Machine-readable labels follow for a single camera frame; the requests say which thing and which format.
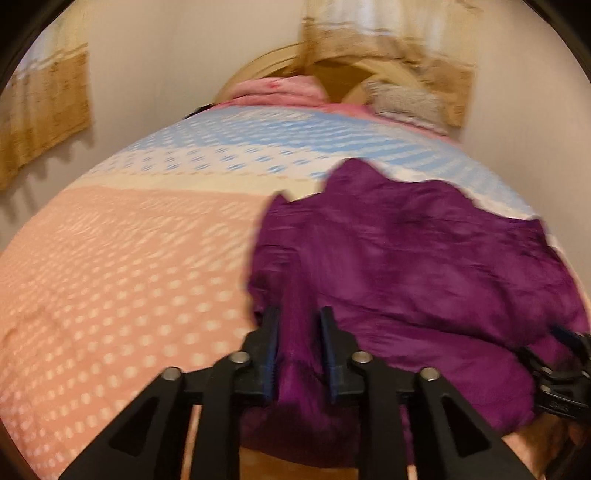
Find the purple puffer jacket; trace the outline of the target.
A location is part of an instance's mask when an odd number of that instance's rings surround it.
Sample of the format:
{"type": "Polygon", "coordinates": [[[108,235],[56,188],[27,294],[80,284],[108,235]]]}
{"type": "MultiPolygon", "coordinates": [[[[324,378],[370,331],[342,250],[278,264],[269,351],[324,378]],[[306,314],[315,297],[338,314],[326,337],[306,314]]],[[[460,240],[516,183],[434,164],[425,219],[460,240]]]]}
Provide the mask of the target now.
{"type": "Polygon", "coordinates": [[[242,420],[247,449],[320,468],[359,449],[351,410],[322,382],[318,310],[331,307],[361,348],[407,371],[438,368],[535,475],[556,456],[562,422],[533,411],[516,351],[564,366],[555,325],[588,330],[577,285],[540,221],[478,208],[442,181],[391,180],[349,159],[321,193],[276,196],[252,255],[256,312],[280,308],[276,401],[242,420]]]}

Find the pink blue dotted bedspread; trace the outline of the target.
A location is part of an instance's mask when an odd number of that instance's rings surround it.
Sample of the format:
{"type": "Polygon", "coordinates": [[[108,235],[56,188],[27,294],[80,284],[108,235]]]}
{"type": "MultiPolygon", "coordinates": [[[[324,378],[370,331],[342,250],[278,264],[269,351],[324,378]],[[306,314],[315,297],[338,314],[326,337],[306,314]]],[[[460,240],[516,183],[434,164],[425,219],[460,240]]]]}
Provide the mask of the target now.
{"type": "MultiPolygon", "coordinates": [[[[349,159],[540,221],[450,141],[351,108],[216,107],[147,136],[59,193],[1,256],[1,419],[38,477],[57,478],[165,367],[206,367],[242,343],[270,203],[321,193],[349,159]]],[[[250,478],[287,462],[245,447],[250,478]]]]}

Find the grey patterned pillow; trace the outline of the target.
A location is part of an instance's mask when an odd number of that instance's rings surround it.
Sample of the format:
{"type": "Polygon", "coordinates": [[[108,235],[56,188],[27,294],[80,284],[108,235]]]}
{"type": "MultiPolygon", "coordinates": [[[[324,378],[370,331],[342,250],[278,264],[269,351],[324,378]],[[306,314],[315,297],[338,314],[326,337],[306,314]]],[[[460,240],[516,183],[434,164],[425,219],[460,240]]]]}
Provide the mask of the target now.
{"type": "Polygon", "coordinates": [[[428,91],[368,80],[363,83],[369,106],[378,116],[448,135],[442,100],[428,91]]]}

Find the beige side window curtain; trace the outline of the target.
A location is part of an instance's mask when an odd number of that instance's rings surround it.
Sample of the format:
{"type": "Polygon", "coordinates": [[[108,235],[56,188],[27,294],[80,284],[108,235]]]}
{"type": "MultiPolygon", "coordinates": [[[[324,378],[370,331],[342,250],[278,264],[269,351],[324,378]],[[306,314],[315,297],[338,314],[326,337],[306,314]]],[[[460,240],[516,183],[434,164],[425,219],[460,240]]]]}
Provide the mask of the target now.
{"type": "Polygon", "coordinates": [[[1,94],[1,188],[91,126],[87,5],[76,2],[35,40],[1,94]]]}

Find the beige floral curtain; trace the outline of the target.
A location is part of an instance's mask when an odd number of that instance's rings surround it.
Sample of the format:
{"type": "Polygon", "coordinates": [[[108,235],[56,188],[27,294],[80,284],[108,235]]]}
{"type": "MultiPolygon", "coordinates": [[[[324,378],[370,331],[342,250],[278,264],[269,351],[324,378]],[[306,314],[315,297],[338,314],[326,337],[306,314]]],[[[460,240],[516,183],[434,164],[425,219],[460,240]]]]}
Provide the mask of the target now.
{"type": "Polygon", "coordinates": [[[294,72],[324,60],[400,61],[462,128],[471,100],[483,10],[479,1],[308,1],[294,72]]]}

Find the folded pink blanket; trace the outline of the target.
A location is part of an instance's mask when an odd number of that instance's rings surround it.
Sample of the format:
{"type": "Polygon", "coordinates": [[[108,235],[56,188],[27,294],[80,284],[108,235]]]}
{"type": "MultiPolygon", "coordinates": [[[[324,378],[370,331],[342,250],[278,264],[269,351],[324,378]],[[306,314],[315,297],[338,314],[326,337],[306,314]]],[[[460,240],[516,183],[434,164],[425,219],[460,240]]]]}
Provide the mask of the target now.
{"type": "Polygon", "coordinates": [[[245,80],[231,87],[228,97],[238,105],[318,107],[329,103],[321,83],[305,75],[245,80]]]}

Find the beige wooden headboard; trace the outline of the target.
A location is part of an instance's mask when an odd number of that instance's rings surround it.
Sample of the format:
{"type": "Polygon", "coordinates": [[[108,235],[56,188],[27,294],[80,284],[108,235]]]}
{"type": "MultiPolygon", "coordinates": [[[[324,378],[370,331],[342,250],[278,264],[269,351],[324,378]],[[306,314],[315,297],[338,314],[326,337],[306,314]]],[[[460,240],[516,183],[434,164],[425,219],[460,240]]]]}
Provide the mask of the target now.
{"type": "MultiPolygon", "coordinates": [[[[215,96],[214,103],[228,101],[236,84],[263,77],[284,77],[297,59],[297,44],[267,52],[240,68],[215,96]]],[[[308,70],[317,78],[332,103],[363,105],[367,102],[363,82],[382,81],[413,89],[422,89],[419,77],[398,60],[366,58],[355,62],[342,59],[322,60],[308,70]]]]}

